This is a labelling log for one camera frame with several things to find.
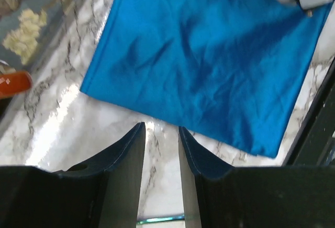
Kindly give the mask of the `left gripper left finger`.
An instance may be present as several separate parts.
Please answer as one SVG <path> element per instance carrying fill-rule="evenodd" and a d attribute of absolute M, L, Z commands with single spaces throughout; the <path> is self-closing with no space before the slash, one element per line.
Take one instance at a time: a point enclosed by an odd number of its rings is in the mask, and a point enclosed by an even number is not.
<path fill-rule="evenodd" d="M 120 140 L 96 155 L 56 174 L 73 186 L 75 207 L 90 202 L 84 227 L 135 227 L 146 142 L 145 123 L 137 123 Z"/>

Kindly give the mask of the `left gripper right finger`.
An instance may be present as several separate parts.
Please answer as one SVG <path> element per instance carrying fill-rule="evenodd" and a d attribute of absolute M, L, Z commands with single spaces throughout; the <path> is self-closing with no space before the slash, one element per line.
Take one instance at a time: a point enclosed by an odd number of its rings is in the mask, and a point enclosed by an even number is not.
<path fill-rule="evenodd" d="M 225 227 L 215 184 L 233 166 L 199 144 L 185 127 L 178 127 L 178 154 L 186 227 Z"/>

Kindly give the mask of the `blue cloth napkin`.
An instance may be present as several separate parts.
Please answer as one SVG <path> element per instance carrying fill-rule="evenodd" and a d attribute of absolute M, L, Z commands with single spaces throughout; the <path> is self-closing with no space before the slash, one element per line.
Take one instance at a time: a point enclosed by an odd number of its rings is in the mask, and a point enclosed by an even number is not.
<path fill-rule="evenodd" d="M 80 90 L 274 158 L 330 9 L 114 0 Z"/>

